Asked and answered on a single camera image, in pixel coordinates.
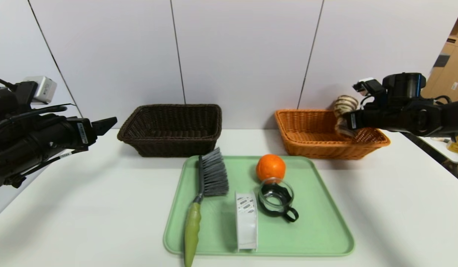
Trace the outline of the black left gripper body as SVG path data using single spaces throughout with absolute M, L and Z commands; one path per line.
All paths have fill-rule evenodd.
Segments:
M 88 150 L 97 140 L 91 122 L 85 118 L 46 116 L 40 130 L 40 152 L 57 150 Z

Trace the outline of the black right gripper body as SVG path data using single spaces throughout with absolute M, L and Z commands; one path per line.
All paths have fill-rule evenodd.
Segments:
M 346 124 L 349 129 L 381 128 L 382 114 L 377 110 L 356 110 L 346 114 Z

